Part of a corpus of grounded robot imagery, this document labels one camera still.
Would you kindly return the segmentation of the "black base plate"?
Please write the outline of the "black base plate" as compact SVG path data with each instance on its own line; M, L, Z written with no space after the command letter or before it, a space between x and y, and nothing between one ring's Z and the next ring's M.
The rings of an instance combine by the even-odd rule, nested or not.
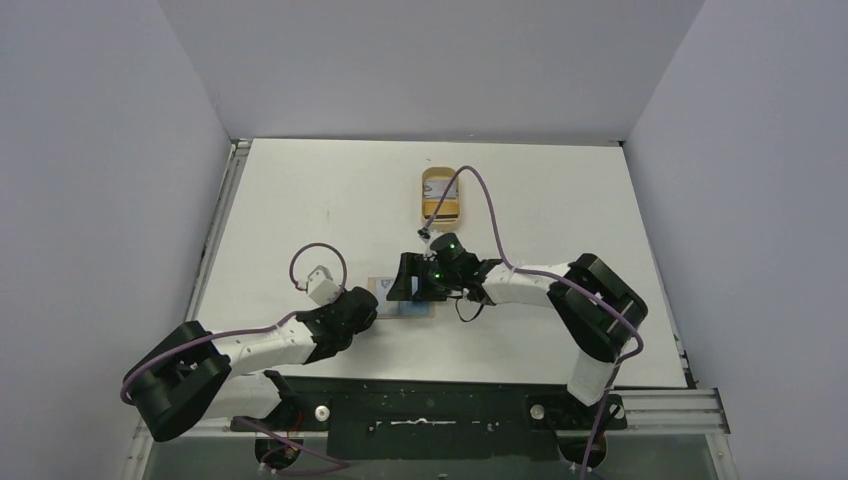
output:
M321 434L342 460L581 458L588 433L628 426L623 400L599 413L563 385L288 377L275 408L255 416L278 432Z

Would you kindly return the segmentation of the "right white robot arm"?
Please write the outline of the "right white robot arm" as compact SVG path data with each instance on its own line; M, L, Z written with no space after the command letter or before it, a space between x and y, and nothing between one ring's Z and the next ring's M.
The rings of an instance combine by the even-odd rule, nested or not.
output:
M554 310L579 349L563 416L577 427L596 420L619 358L647 317L644 300L594 254L570 263L510 266L503 259L478 258L454 233L418 234L427 248L402 254L387 300L441 302L458 296L482 306Z

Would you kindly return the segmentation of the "beige card holder wallet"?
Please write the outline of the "beige card holder wallet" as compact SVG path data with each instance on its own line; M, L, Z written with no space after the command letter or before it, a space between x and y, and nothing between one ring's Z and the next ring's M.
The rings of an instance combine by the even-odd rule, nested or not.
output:
M393 301L388 299L388 293L394 285L391 277L369 277L368 290L378 300L378 319L421 319L433 318L435 309L432 303L418 301Z

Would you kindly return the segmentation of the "beige oval tray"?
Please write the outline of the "beige oval tray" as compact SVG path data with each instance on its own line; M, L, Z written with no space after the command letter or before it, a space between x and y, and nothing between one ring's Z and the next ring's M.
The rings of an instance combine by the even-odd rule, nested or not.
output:
M454 231L460 224L460 181L450 167L429 167L421 175L421 219L424 226Z

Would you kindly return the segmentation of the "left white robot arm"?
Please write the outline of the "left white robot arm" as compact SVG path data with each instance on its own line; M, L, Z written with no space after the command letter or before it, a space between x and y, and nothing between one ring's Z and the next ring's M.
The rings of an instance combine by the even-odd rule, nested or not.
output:
M377 307L372 293L355 287L268 327L213 333L186 322L125 375L120 399L138 410L158 442L215 418L244 416L283 429L297 404L271 369L312 364L347 349L371 327Z

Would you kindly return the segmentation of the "yellow card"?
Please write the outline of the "yellow card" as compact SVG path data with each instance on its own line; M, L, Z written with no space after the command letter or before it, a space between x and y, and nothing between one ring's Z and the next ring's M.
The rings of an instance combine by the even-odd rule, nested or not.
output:
M450 222L457 220L461 213L461 203L455 198L440 201L437 198L425 198L422 203L422 216L425 221L434 218L435 222Z

